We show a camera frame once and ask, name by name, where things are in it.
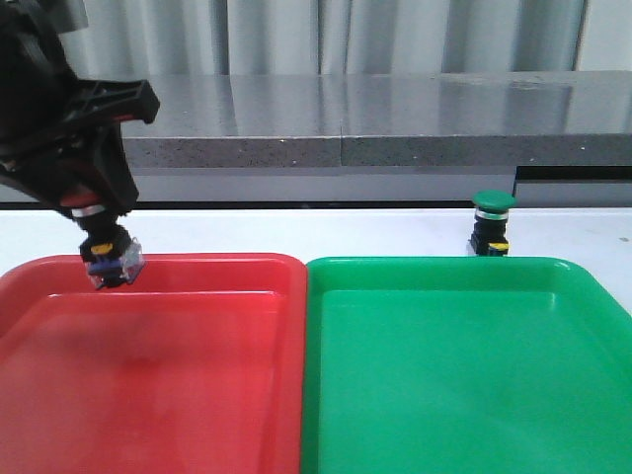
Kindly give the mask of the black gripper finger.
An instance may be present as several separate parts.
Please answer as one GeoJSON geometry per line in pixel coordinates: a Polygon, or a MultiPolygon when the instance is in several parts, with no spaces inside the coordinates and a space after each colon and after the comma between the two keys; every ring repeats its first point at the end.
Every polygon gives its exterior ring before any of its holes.
{"type": "Polygon", "coordinates": [[[89,188],[66,162],[2,162],[1,183],[68,218],[89,206],[89,188]]]}
{"type": "Polygon", "coordinates": [[[99,126],[88,136],[84,183],[117,215],[131,212],[139,196],[123,148],[120,124],[99,126]]]}

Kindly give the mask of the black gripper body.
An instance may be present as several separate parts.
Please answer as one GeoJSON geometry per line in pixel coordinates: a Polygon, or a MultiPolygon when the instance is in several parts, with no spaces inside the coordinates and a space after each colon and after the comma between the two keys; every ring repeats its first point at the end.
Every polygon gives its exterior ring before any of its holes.
{"type": "Polygon", "coordinates": [[[88,27],[82,1],[1,3],[1,165],[8,171],[101,127],[155,120],[146,80],[79,78],[59,36],[88,27]]]}

